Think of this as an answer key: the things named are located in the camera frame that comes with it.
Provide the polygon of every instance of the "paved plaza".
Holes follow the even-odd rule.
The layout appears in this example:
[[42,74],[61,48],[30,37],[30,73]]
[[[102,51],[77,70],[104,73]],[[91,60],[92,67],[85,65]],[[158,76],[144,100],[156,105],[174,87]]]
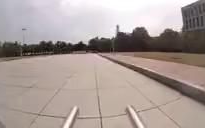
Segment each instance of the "paved plaza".
[[147,128],[205,128],[205,106],[96,54],[0,62],[0,120],[6,128],[133,128],[132,105]]

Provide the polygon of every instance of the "cloudy sky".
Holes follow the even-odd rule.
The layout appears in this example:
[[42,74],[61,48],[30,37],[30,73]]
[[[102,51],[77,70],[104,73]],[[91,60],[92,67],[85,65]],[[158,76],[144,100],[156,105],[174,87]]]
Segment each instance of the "cloudy sky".
[[65,40],[87,43],[112,37],[115,26],[131,32],[144,26],[152,36],[165,28],[180,30],[181,7],[195,0],[0,0],[0,40]]

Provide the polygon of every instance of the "tree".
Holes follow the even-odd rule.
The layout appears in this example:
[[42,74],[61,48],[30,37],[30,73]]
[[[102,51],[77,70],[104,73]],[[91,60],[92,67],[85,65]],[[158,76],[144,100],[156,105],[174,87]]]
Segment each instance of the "tree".
[[87,48],[86,44],[84,44],[82,41],[80,41],[79,43],[73,46],[74,51],[85,51],[86,48]]

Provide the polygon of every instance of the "concrete curb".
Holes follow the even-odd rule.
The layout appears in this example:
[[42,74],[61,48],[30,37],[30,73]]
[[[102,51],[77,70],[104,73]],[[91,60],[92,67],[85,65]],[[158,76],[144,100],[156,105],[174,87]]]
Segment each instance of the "concrete curb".
[[176,78],[172,78],[170,76],[167,76],[165,74],[162,74],[160,72],[156,72],[153,71],[151,69],[147,69],[147,68],[142,68],[139,67],[137,65],[134,64],[128,64],[125,63],[123,61],[119,61],[101,54],[98,54],[103,58],[106,58],[112,62],[115,62],[117,64],[120,64],[124,67],[127,67],[129,69],[132,69],[138,73],[144,74],[154,80],[159,81],[160,83],[163,83],[164,85],[167,85],[168,87],[171,87],[181,93],[183,93],[184,95],[187,95],[203,104],[205,104],[205,88],[199,86],[199,85],[195,85],[192,83],[189,83],[187,81],[184,80],[180,80],[180,79],[176,79]]

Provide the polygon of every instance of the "white building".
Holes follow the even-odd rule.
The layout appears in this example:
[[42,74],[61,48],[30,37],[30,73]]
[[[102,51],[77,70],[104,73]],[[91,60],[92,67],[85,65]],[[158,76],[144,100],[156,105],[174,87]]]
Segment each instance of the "white building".
[[183,31],[205,30],[205,0],[181,8]]

